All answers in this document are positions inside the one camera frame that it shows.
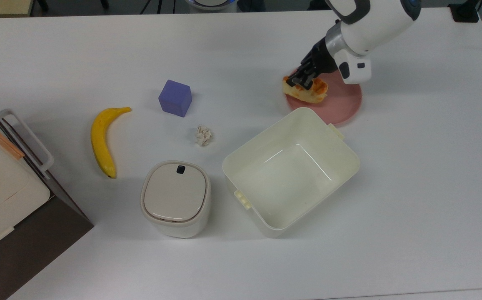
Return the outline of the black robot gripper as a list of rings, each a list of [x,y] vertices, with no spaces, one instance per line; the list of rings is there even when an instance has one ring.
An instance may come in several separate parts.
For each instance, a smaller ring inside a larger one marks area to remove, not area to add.
[[[311,89],[320,74],[333,73],[338,70],[337,64],[329,53],[326,38],[321,38],[302,59],[300,68],[294,70],[287,78],[287,84],[291,87],[299,85],[306,90]]]

